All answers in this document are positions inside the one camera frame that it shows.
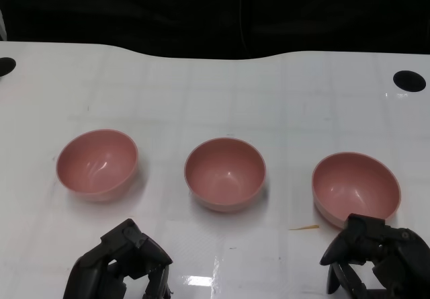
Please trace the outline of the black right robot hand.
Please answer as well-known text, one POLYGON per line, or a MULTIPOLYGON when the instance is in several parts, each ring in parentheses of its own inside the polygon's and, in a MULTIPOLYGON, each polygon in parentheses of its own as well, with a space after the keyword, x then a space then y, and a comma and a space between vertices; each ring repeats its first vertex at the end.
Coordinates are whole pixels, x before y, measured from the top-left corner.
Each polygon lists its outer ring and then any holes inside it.
POLYGON ((385 220, 350 214, 320 264, 329 266, 327 293, 342 287, 350 298, 428 298, 429 246, 415 232, 385 220), (352 265, 374 264, 382 289, 368 289, 352 265))

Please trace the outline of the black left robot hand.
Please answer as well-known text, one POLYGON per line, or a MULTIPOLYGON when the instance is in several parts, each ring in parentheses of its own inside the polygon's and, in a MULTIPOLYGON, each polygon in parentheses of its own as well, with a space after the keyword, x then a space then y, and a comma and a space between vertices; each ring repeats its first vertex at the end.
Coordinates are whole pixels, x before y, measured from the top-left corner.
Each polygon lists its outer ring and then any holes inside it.
POLYGON ((152 238, 127 219, 101 237, 101 242, 75 262, 64 298, 123 299, 125 277, 146 276, 143 298, 170 298, 169 266, 173 260, 152 238))

